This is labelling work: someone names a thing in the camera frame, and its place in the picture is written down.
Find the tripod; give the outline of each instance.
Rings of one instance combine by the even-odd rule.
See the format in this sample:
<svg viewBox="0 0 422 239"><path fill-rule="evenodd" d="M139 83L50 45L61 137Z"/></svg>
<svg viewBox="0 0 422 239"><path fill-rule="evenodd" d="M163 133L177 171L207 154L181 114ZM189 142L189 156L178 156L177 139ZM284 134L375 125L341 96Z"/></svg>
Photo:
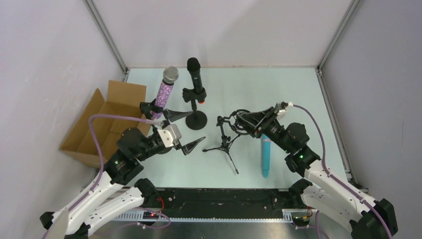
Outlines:
<svg viewBox="0 0 422 239"><path fill-rule="evenodd" d="M233 145L233 142L240 137L240 134L237 134L237 136L231 140L230 136L226 136L224 134L224 129L223 129L223 123L225 122L224 118L221 116L217 117L217 126L220 127L221 130L221 146L220 147L215 147L215 148L210 148L210 149L203 149L202 152L208 152L208 151L212 151L212 150L220 150L225 152L228 157L230 158L231 163L233 164L234 169L236 170L236 173L239 174L239 171L236 168L236 165L234 165L233 159L231 158L230 155L230 147Z"/></svg>

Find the silver microphone grille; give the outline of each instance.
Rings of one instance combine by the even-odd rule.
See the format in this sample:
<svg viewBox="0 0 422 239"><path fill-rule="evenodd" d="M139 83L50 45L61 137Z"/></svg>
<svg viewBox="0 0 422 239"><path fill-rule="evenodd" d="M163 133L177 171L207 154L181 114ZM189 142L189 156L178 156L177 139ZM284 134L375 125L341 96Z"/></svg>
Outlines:
<svg viewBox="0 0 422 239"><path fill-rule="evenodd" d="M168 83L172 84L179 78L179 70L174 66L169 66L164 69L163 72L163 80Z"/></svg>

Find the microphone head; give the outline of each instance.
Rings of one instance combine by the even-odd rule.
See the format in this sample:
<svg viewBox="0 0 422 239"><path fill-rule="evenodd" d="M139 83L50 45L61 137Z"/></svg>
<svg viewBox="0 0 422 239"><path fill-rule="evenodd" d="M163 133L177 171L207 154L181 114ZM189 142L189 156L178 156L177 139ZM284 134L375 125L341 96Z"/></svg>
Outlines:
<svg viewBox="0 0 422 239"><path fill-rule="evenodd" d="M188 71L197 71L201 68L201 65L199 64L199 61L195 57L191 57L188 59Z"/></svg>
<svg viewBox="0 0 422 239"><path fill-rule="evenodd" d="M179 70L174 66L169 66L164 69L163 80L167 84L173 84L179 78Z"/></svg>

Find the white table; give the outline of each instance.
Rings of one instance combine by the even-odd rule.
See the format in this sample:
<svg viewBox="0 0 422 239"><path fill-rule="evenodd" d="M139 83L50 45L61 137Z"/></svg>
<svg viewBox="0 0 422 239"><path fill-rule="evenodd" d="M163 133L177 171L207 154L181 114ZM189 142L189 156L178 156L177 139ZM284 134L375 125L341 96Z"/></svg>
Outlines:
<svg viewBox="0 0 422 239"><path fill-rule="evenodd" d="M130 69L127 82L146 85L146 100L151 101L158 92L163 70L163 68ZM180 68L179 74L166 108L174 111L190 111L191 104L185 103L182 99L182 88L192 89L192 80L186 68ZM177 121L176 124L182 133L182 144L202 136L207 138L188 156L172 149L167 154L155 155L143 161L145 169L130 182L130 185L139 178L148 178L156 187L289 188L300 179L300 176L289 171L284 161L286 153L275 144L271 147L271 167L267 179L261 173L259 139L241 136L231 147L230 154L239 170L239 175L234 172L224 152L202 152L202 149L221 144L220 130L215 126L217 116L229 116L237 109L261 111L281 101L301 105L313 114L324 135L327 165L346 179L343 162L313 68L202 68L201 77L207 90L207 98L205 104L198 104L198 110L207 115L208 124L198 131L187 128L184 119ZM311 138L308 145L321 155L321 141L309 116L300 109L289 109L280 123L287 127L292 122L305 124ZM228 136L236 136L227 125L224 131Z"/></svg>

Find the open cardboard box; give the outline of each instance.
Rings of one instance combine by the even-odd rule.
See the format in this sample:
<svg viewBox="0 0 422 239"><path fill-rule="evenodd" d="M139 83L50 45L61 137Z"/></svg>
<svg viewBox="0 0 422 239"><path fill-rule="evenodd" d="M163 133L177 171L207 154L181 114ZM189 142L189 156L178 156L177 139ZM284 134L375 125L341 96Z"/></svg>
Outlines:
<svg viewBox="0 0 422 239"><path fill-rule="evenodd" d="M88 119L95 114L145 118L139 109L139 103L145 101L145 94L146 86L110 80L105 101L100 90L96 89L84 112L61 144L60 150L87 166L99 168L100 157L88 126ZM93 127L101 145L104 163L117 151L116 141L125 129L137 127L147 135L150 126L123 119L94 119Z"/></svg>

